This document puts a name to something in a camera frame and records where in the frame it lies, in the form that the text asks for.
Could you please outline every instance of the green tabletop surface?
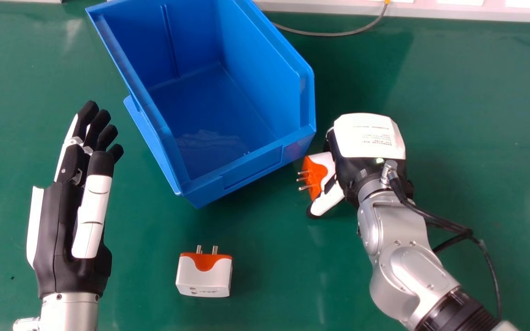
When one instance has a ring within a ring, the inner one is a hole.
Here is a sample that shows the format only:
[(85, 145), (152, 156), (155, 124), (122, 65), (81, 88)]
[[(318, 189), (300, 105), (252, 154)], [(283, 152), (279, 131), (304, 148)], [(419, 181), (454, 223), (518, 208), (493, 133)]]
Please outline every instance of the green tabletop surface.
[[(100, 331), (403, 330), (370, 298), (355, 210), (305, 216), (309, 199), (294, 180), (300, 161), (200, 210), (173, 195), (122, 104), (126, 87), (84, 11), (93, 4), (0, 3), (0, 331), (40, 312), (25, 253), (31, 187), (50, 184), (68, 124), (90, 99), (111, 111), (126, 151), (107, 214), (114, 265)], [(325, 32), (371, 19), (269, 17)], [(340, 114), (391, 116), (416, 202), (486, 241), (504, 318), (530, 331), (530, 23), (387, 17), (356, 36), (286, 36), (315, 72), (311, 152), (322, 150)], [(429, 235), (433, 245), (447, 237)], [(196, 245), (233, 256), (230, 297), (185, 297), (175, 288), (179, 254)], [(461, 243), (440, 257), (494, 311), (477, 247)]]

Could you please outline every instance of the blue storage container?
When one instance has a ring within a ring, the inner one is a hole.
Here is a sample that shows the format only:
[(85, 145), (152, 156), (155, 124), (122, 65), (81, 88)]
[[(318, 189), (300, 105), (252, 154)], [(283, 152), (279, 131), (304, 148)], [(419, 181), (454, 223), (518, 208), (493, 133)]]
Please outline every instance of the blue storage container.
[(312, 69), (251, 0), (113, 0), (87, 12), (132, 119), (194, 206), (305, 155)]

